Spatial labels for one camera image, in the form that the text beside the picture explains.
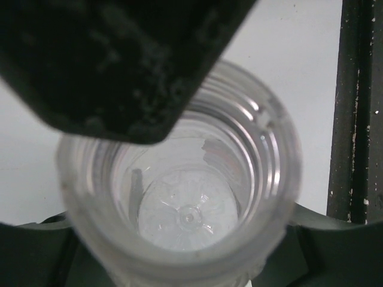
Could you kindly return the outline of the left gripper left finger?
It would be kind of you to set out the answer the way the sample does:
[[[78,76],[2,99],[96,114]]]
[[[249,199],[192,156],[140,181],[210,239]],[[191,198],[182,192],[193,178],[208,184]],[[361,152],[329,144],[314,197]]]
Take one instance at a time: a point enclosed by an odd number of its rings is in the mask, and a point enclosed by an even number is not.
[[[1,224],[1,286],[114,286],[64,213],[40,223]]]

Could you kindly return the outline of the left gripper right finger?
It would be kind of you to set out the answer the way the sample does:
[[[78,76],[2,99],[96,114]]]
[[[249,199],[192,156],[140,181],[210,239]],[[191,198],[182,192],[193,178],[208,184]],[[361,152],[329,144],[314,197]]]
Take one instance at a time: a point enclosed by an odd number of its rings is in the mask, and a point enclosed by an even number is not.
[[[382,286],[382,223],[360,225],[296,205],[253,286]]]

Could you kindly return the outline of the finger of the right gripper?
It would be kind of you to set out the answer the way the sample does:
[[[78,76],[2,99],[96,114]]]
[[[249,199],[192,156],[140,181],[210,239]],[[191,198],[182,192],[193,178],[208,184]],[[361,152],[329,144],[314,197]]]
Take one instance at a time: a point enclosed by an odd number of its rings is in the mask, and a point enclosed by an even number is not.
[[[254,1],[2,1],[1,77],[49,126],[169,134]]]

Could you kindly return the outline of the short clear bottle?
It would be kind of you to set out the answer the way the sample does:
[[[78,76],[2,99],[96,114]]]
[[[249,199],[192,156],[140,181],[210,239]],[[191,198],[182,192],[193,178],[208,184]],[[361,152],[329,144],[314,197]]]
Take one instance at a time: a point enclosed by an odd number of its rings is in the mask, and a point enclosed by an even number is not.
[[[164,141],[65,135],[57,169],[75,231],[117,286],[244,286],[285,236],[302,155],[277,97],[221,60]]]

